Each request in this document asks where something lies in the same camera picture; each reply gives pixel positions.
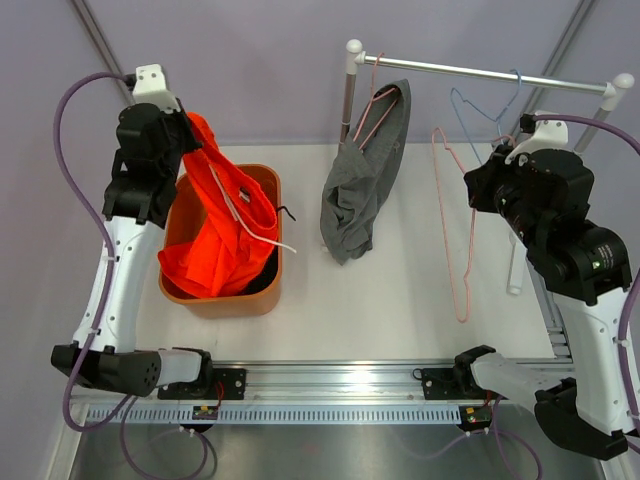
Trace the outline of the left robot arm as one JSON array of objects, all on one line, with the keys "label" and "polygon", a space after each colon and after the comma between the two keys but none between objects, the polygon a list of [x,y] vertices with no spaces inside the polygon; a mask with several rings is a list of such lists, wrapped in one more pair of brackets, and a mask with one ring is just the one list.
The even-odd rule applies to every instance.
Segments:
[{"label": "left robot arm", "polygon": [[131,396],[180,383],[208,396],[215,375],[197,349],[140,350],[136,324],[146,272],[177,195],[181,160],[200,148],[182,106],[139,103],[124,109],[116,129],[111,181],[104,193],[101,263],[84,319],[68,344],[51,354],[71,385]]}]

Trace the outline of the orange shorts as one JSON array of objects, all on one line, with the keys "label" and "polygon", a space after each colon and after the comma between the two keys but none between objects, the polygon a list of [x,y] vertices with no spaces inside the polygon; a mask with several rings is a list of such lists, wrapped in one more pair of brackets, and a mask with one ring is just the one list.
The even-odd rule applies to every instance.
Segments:
[{"label": "orange shorts", "polygon": [[219,149],[201,115],[188,119],[202,147],[183,156],[186,179],[204,210],[195,238],[164,247],[160,271],[184,293],[198,298],[236,296],[262,273],[279,241],[278,214],[257,180]]}]

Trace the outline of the pink hanger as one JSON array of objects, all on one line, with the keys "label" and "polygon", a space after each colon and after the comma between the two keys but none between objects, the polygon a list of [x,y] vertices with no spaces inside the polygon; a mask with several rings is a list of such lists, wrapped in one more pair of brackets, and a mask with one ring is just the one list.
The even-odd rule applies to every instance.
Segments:
[{"label": "pink hanger", "polygon": [[430,158],[440,242],[435,298],[447,324],[487,329],[509,305],[509,234],[499,219],[468,204],[463,176],[479,165],[472,152],[436,127],[431,132]]},{"label": "pink hanger", "polygon": [[367,124],[367,121],[370,117],[371,111],[373,109],[373,106],[389,97],[390,95],[395,95],[396,92],[398,91],[398,88],[396,86],[392,86],[389,89],[385,90],[382,93],[379,93],[375,87],[376,87],[376,78],[377,78],[377,69],[378,66],[380,64],[380,61],[382,58],[385,57],[385,53],[384,52],[380,52],[373,64],[373,69],[372,69],[372,74],[371,74],[371,84],[370,84],[370,98],[368,101],[368,104],[365,108],[364,113],[361,116],[360,122],[357,126],[356,132],[353,136],[353,141],[356,142],[358,139],[360,139],[360,144],[358,145],[358,149],[363,152],[365,147],[367,146],[367,144],[369,143],[370,139],[374,136],[374,134],[379,130],[379,128],[381,127],[382,123],[384,122],[384,120],[387,118],[387,116],[391,113],[391,111],[393,110],[393,108],[395,107],[395,105],[398,102],[398,98],[395,97],[394,100],[391,102],[391,104],[387,107],[387,109],[385,110],[385,112],[380,116],[380,118],[375,122],[375,124],[369,129],[368,133],[366,136],[363,136],[363,130],[364,127]]}]

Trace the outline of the black shorts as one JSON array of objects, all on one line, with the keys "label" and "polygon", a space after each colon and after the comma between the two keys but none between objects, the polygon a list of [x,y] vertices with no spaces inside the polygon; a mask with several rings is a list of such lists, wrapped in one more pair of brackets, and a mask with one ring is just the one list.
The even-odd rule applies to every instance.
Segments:
[{"label": "black shorts", "polygon": [[278,273],[279,250],[279,247],[273,248],[273,251],[268,257],[261,273],[249,282],[246,288],[241,292],[242,295],[261,293],[274,283]]}]

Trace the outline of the blue hanger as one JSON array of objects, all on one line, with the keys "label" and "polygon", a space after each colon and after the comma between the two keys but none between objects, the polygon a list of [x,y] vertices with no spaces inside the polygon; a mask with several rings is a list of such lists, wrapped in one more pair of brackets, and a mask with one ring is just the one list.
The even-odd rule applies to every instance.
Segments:
[{"label": "blue hanger", "polygon": [[492,115],[489,112],[487,112],[486,110],[483,110],[481,107],[479,107],[477,104],[475,104],[470,98],[466,97],[458,88],[453,87],[450,90],[449,101],[450,101],[451,107],[453,109],[453,112],[454,112],[457,120],[458,120],[459,126],[462,128],[464,137],[467,140],[468,145],[471,147],[471,150],[474,153],[474,156],[475,156],[475,158],[476,158],[476,160],[477,160],[479,165],[482,165],[483,161],[481,160],[481,157],[480,157],[479,152],[478,152],[478,150],[477,150],[477,148],[475,146],[475,143],[472,140],[471,135],[470,135],[470,133],[469,133],[467,127],[466,127],[465,121],[463,119],[463,115],[460,112],[460,108],[458,107],[458,104],[469,106],[477,114],[482,116],[484,119],[490,121],[495,127],[495,131],[496,131],[497,137],[498,138],[503,138],[504,135],[503,135],[503,130],[502,130],[502,120],[503,120],[504,116],[509,112],[512,104],[519,97],[520,91],[522,89],[522,74],[521,74],[521,71],[519,69],[511,69],[510,73],[514,74],[516,76],[516,78],[517,78],[516,88],[515,88],[513,94],[509,97],[507,102],[501,108],[501,110],[498,113],[496,113],[495,115]]}]

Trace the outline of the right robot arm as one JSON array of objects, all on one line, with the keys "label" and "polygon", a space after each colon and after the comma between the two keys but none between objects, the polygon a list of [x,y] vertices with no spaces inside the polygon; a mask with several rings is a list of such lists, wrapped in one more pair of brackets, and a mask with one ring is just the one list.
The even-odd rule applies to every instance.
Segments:
[{"label": "right robot arm", "polygon": [[618,335],[629,297],[626,246],[587,215],[594,174],[568,150],[518,153],[499,145],[467,172],[469,205],[500,215],[526,249],[560,310],[574,374],[558,379],[506,359],[481,345],[454,359],[453,385],[461,395],[488,392],[526,408],[556,446],[598,460],[625,453],[631,417],[620,372]]}]

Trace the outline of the grey shorts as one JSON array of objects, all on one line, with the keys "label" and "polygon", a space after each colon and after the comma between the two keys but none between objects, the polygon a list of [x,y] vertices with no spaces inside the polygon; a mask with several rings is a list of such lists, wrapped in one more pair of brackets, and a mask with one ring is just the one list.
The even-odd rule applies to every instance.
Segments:
[{"label": "grey shorts", "polygon": [[324,245],[340,265],[361,258],[373,248],[375,220],[388,199],[399,173],[411,117],[412,96],[406,79],[391,82],[395,95],[377,102],[364,127],[363,136],[395,97],[398,102],[361,152],[353,136],[360,122],[339,147],[321,197],[320,231]]}]

